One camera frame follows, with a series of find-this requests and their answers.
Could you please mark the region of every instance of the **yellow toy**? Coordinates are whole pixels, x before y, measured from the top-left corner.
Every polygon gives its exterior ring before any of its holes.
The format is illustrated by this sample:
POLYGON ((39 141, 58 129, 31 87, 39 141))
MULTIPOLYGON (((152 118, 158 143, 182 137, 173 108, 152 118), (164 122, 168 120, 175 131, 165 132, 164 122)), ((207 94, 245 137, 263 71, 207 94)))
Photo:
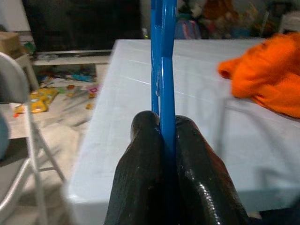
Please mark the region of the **yellow toy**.
MULTIPOLYGON (((58 90, 56 90, 55 88, 41 88, 37 91, 32 92, 30 94, 31 112, 41 113, 47 111, 49 105, 58 93, 58 90)), ((23 105, 17 106, 15 108, 15 113, 23 113, 23 111, 23 105)))

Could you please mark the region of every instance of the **floor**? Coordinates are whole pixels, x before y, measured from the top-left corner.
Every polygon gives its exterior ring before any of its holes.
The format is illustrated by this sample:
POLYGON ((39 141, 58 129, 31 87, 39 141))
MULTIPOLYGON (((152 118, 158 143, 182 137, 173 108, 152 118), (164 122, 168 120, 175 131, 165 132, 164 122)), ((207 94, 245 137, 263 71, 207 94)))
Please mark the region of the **floor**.
MULTIPOLYGON (((89 99, 83 92, 72 98, 59 94, 47 112, 34 114, 42 136, 49 145, 54 158, 60 165, 67 180, 71 176, 73 165, 84 137, 93 110, 85 109, 89 99)), ((0 110, 9 123, 11 138, 25 136, 23 115, 13 117, 10 105, 0 105, 0 110)), ((54 171, 42 172, 42 182, 48 210, 49 225, 72 225, 68 207, 63 199, 64 185, 54 171)), ((19 204, 4 225, 36 225, 38 211, 35 201, 35 186, 32 177, 29 178, 19 204)))

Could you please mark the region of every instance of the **orange fabric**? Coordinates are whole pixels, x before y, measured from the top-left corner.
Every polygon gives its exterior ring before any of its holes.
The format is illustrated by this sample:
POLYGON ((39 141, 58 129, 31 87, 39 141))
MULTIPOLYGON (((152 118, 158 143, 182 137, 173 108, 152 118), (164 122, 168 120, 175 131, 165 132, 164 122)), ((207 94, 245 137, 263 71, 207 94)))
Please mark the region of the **orange fabric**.
POLYGON ((221 62, 218 72, 232 80, 235 97, 300 118, 300 33, 276 35, 221 62))

